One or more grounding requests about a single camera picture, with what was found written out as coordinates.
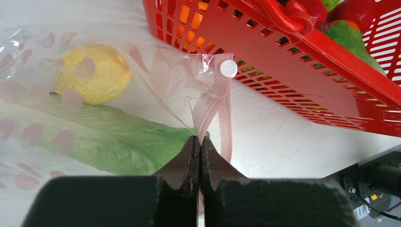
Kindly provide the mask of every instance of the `yellow vegetable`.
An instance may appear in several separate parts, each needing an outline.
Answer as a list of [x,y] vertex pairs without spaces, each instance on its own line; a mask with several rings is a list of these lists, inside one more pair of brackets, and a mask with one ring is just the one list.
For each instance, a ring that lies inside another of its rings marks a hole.
[[116,98],[127,87],[131,70],[115,48],[103,44],[84,44],[64,56],[58,69],[54,91],[62,94],[73,88],[86,104],[99,105]]

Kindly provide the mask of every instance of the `plastic bag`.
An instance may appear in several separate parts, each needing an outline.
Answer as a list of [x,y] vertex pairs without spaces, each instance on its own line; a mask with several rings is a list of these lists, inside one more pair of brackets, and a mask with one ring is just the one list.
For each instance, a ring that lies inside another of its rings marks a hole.
[[0,139],[25,148],[0,154],[0,200],[32,199],[61,175],[152,174],[189,136],[203,141],[217,112],[231,159],[232,54],[48,27],[2,31],[0,42]]

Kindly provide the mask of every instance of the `white tabletop surface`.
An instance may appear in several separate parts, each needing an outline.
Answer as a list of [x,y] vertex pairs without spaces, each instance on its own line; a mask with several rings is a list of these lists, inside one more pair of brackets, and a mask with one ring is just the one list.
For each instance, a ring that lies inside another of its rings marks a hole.
[[[119,37],[150,38],[141,0],[0,0],[0,29],[29,24],[90,25],[99,32],[112,26]],[[401,138],[314,124],[236,81],[231,94],[232,165],[248,177],[321,178],[401,144]],[[32,202],[7,200],[1,189],[0,200],[0,227],[18,226]]]

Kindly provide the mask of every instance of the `metal bolt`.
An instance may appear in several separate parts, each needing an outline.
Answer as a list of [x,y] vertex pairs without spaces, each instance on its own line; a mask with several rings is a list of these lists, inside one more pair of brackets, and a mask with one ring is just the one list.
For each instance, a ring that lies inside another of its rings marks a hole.
[[354,187],[349,187],[349,188],[348,188],[348,192],[349,192],[349,193],[356,193],[357,190],[356,190]]

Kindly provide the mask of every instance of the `red plastic basket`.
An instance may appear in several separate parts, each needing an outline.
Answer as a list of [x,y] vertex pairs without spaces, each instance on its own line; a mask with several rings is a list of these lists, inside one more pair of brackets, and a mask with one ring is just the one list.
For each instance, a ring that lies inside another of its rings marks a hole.
[[187,53],[233,52],[238,81],[315,123],[401,137],[401,0],[375,0],[364,35],[387,77],[316,29],[303,35],[276,0],[202,1],[143,0],[151,34]]

